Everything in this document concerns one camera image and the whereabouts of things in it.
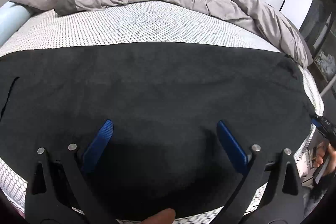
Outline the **person's left hand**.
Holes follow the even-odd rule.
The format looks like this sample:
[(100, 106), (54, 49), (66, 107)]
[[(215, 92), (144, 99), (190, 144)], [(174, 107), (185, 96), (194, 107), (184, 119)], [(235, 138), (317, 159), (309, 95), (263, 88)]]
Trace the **person's left hand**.
[(168, 208), (143, 220), (141, 224), (172, 224), (175, 220), (175, 210)]

